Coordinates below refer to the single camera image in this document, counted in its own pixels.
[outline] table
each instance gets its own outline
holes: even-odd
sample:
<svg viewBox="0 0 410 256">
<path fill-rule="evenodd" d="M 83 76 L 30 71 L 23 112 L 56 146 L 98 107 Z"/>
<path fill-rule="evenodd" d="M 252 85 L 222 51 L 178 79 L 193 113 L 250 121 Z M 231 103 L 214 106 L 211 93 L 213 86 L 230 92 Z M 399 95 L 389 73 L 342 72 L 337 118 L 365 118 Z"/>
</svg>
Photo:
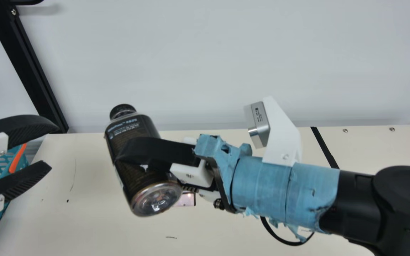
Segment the table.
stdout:
<svg viewBox="0 0 410 256">
<path fill-rule="evenodd" d="M 383 167 L 410 165 L 410 125 L 394 129 L 329 127 L 319 131 L 341 169 L 374 174 Z M 329 166 L 311 129 L 299 130 L 303 162 Z M 236 146 L 251 143 L 244 129 L 168 131 L 161 136 L 181 141 L 201 133 L 218 134 Z M 258 149 L 254 155 L 263 152 Z M 39 160 L 53 169 L 9 205 L 0 222 L 0 256 L 372 255 L 336 235 L 316 234 L 303 246 L 285 246 L 255 217 L 214 209 L 200 197 L 195 207 L 136 217 L 119 186 L 102 133 L 48 135 L 34 162 Z M 284 228 L 277 233 L 293 239 Z"/>
</svg>

